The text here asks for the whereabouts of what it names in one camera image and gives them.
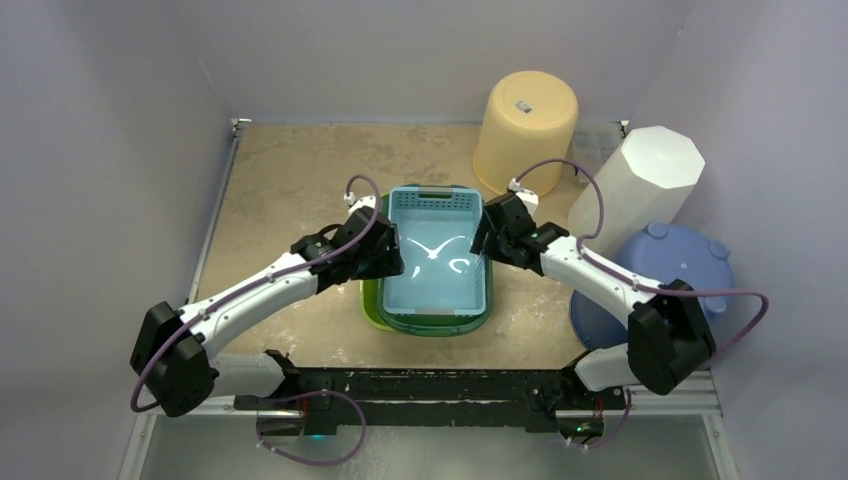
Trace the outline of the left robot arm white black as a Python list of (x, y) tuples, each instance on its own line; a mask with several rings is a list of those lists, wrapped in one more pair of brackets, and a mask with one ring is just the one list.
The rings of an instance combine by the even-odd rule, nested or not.
[(130, 358), (139, 376), (131, 408), (185, 415), (209, 398), (248, 395), (284, 409), (297, 399), (295, 368), (267, 350), (230, 355), (225, 347), (274, 313), (351, 280), (396, 276), (404, 269), (397, 227), (370, 204), (347, 220), (296, 241), (264, 270), (205, 300), (173, 308), (160, 302), (145, 314)]

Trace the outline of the cream printed bucket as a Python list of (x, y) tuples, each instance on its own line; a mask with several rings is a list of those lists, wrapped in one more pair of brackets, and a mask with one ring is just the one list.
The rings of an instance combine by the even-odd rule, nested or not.
[(505, 192), (528, 167), (566, 155), (578, 115), (577, 96), (562, 79), (532, 70), (505, 76), (488, 98), (474, 173), (490, 191)]

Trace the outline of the lime green tray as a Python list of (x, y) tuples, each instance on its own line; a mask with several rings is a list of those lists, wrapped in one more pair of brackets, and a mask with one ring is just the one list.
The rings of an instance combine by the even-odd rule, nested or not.
[(363, 280), (360, 283), (360, 306), (366, 321), (377, 330), (395, 332), (382, 318), (378, 307), (378, 280)]

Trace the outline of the white octagonal large container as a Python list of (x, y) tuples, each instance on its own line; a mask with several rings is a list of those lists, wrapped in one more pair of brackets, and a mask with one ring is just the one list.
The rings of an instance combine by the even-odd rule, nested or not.
[(610, 257), (650, 222), (669, 223), (677, 215), (706, 162), (687, 136), (663, 126), (632, 130), (593, 176), (600, 188), (604, 216), (592, 186), (572, 204), (567, 229), (575, 236), (600, 232), (585, 244)]

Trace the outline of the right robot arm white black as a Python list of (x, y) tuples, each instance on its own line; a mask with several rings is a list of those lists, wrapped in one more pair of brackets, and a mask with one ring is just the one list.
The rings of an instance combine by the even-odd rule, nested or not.
[(580, 247), (554, 223), (537, 225), (535, 199), (508, 192), (485, 203), (471, 251), (570, 286), (625, 328), (624, 342), (590, 349), (564, 368), (569, 404), (584, 407), (601, 390), (631, 385), (667, 395), (713, 356), (715, 341), (689, 284), (663, 285)]

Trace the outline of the blue round bucket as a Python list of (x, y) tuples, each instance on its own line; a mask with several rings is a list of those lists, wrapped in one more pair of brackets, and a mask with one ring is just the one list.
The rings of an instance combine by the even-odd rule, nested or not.
[[(720, 241), (682, 226), (650, 222), (632, 234), (611, 259), (622, 267), (668, 283), (683, 280), (695, 290), (731, 289), (735, 277), (730, 250)], [(608, 311), (575, 292), (570, 300), (571, 324), (588, 350), (627, 340), (625, 327)]]

